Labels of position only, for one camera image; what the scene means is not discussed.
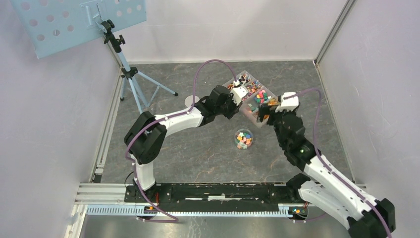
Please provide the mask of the small clear glass jar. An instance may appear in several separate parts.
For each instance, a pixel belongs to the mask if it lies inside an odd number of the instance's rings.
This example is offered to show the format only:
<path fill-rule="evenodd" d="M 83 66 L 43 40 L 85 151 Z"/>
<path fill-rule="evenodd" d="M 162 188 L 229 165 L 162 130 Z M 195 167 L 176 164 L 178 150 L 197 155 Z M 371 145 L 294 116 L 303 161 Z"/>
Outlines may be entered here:
<path fill-rule="evenodd" d="M 247 129 L 240 129 L 234 135 L 234 142 L 238 149 L 248 149 L 254 141 L 254 135 Z"/>

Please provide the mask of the clear compartment candy box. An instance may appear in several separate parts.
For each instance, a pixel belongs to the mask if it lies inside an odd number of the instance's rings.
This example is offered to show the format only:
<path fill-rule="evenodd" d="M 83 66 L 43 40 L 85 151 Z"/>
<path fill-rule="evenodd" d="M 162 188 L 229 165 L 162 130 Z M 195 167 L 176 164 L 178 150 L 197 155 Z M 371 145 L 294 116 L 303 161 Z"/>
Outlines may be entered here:
<path fill-rule="evenodd" d="M 268 116 L 265 116 L 263 121 L 258 119 L 259 106 L 270 102 L 277 102 L 278 97 L 245 70 L 239 73 L 236 78 L 239 80 L 241 86 L 245 87 L 248 91 L 248 94 L 242 100 L 243 104 L 239 110 L 256 127 L 261 128 L 266 124 Z"/>

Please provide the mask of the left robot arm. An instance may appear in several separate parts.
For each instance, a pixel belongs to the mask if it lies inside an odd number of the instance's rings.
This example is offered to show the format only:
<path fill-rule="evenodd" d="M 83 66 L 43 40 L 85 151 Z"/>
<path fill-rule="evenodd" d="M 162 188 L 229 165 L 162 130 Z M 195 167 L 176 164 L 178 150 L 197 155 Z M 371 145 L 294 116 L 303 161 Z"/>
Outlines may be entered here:
<path fill-rule="evenodd" d="M 137 196 L 144 202 L 150 202 L 156 195 L 153 161 L 159 155 L 166 137 L 185 129 L 204 126 L 219 115 L 231 119 L 238 113 L 247 94 L 244 86 L 229 90 L 217 85 L 210 95 L 184 110 L 164 115 L 153 115 L 149 111 L 141 113 L 124 137 L 126 158 L 132 161 Z"/>

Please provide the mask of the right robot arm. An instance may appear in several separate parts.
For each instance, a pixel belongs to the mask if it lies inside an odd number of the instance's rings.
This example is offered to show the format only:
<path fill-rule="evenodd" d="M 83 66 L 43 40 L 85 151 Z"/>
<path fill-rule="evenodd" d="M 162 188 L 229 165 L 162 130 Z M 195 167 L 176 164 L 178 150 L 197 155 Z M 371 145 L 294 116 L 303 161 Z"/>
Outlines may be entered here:
<path fill-rule="evenodd" d="M 286 196 L 292 202 L 311 203 L 337 220 L 352 238 L 390 238 L 395 231 L 395 206 L 376 199 L 337 170 L 312 142 L 296 111 L 262 104 L 258 119 L 268 118 L 280 148 L 290 164 L 301 170 L 287 182 Z"/>

